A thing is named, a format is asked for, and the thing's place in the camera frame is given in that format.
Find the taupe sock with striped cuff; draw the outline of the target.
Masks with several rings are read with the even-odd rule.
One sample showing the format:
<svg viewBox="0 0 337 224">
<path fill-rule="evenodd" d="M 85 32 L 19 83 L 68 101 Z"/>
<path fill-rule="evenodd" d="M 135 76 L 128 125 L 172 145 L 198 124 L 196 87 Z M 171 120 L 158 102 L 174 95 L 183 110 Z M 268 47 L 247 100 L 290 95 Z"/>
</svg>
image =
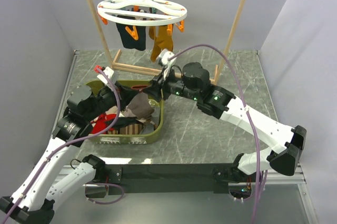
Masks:
<svg viewBox="0 0 337 224">
<path fill-rule="evenodd" d="M 154 108 L 150 105 L 148 95 L 143 93 L 147 85 L 134 85 L 132 90 L 137 90 L 138 94 L 131 100 L 123 111 L 125 117 L 137 119 L 150 119 L 154 113 Z"/>
</svg>

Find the orange clothes clip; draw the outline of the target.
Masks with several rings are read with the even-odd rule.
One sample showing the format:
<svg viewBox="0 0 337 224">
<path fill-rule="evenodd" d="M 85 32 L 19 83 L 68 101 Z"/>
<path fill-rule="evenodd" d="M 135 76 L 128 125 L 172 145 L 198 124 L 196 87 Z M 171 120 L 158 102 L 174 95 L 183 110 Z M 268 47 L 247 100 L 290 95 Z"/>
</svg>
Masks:
<svg viewBox="0 0 337 224">
<path fill-rule="evenodd" d="M 168 36 L 172 36 L 172 33 L 173 33 L 173 25 L 172 24 L 167 25 L 166 32 L 167 32 Z"/>
</svg>

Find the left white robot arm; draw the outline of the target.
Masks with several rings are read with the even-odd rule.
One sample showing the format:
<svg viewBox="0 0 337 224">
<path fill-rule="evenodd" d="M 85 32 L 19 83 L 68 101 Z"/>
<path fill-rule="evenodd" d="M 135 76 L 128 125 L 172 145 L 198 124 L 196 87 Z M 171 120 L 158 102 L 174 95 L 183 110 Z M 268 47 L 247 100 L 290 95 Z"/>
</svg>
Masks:
<svg viewBox="0 0 337 224">
<path fill-rule="evenodd" d="M 105 162 L 94 155 L 86 156 L 61 181 L 55 182 L 55 179 L 83 141 L 93 137 L 92 121 L 112 107 L 123 110 L 138 93 L 120 84 L 105 86 L 97 94 L 88 85 L 77 87 L 68 98 L 64 116 L 57 122 L 33 171 L 11 196 L 1 198 L 5 219 L 50 223 L 57 207 L 80 186 L 87 182 L 105 184 L 110 172 Z"/>
</svg>

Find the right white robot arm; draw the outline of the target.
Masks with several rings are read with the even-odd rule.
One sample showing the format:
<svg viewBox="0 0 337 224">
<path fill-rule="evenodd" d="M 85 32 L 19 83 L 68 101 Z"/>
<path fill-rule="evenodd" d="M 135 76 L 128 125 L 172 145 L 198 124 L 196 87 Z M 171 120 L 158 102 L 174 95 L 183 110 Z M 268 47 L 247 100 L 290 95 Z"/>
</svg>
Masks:
<svg viewBox="0 0 337 224">
<path fill-rule="evenodd" d="M 239 154 L 224 171 L 215 173 L 219 180 L 238 183 L 261 170 L 293 176 L 304 149 L 306 129 L 300 125 L 290 127 L 244 106 L 242 100 L 232 92 L 213 85 L 209 72 L 200 63 L 183 66 L 182 77 L 177 78 L 173 69 L 165 69 L 155 76 L 143 92 L 157 101 L 177 95 L 196 102 L 198 109 L 219 120 L 231 123 L 257 135 L 267 148 L 251 154 Z"/>
</svg>

